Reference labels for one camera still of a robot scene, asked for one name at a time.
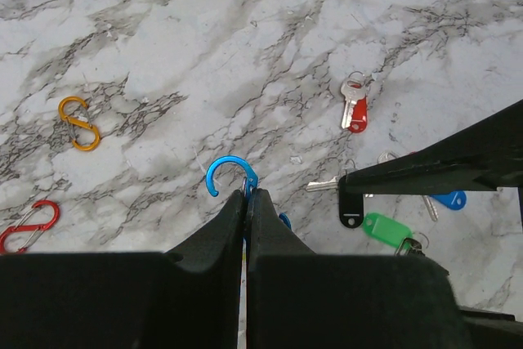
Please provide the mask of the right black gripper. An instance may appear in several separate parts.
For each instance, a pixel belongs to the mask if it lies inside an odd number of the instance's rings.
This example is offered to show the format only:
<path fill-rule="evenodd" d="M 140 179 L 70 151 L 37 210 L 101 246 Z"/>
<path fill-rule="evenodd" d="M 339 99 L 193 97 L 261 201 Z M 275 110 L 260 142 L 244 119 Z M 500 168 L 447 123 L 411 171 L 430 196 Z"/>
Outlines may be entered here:
<path fill-rule="evenodd" d="M 494 193 L 486 212 L 485 229 L 465 246 L 465 322 L 477 348 L 521 348 L 522 190 Z"/>

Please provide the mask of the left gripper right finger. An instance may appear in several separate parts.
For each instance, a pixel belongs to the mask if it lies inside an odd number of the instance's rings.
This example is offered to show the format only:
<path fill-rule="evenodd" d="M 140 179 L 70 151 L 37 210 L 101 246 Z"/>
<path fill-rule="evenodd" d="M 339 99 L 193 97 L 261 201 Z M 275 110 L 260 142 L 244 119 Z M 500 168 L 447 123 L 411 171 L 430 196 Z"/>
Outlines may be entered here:
<path fill-rule="evenodd" d="M 255 190 L 246 215 L 250 348 L 469 348 L 443 269 L 425 257 L 312 252 Z"/>

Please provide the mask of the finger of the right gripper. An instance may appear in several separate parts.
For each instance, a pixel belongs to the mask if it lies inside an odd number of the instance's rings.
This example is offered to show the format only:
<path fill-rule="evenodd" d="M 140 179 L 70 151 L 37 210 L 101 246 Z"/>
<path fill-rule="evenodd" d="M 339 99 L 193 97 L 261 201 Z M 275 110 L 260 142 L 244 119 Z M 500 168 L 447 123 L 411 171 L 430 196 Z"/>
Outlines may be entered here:
<path fill-rule="evenodd" d="M 444 195 L 522 187 L 522 102 L 398 159 L 349 173 L 354 194 Z"/>

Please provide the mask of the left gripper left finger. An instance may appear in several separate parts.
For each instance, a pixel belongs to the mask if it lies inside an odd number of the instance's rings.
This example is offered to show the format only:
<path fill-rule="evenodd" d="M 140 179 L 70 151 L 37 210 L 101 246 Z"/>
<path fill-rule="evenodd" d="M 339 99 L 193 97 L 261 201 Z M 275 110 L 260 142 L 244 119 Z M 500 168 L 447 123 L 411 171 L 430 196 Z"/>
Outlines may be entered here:
<path fill-rule="evenodd" d="M 244 197 L 175 248 L 1 259 L 4 348 L 234 348 Z"/>

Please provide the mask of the small red tag key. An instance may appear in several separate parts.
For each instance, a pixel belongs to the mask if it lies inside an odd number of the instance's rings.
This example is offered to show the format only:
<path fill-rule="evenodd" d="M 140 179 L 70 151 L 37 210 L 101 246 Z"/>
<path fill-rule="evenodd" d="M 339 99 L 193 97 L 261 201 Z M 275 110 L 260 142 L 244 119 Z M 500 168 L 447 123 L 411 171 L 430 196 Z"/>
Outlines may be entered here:
<path fill-rule="evenodd" d="M 367 91 L 364 80 L 363 73 L 353 71 L 340 87 L 345 102 L 341 127 L 353 133 L 361 133 L 367 127 Z"/>

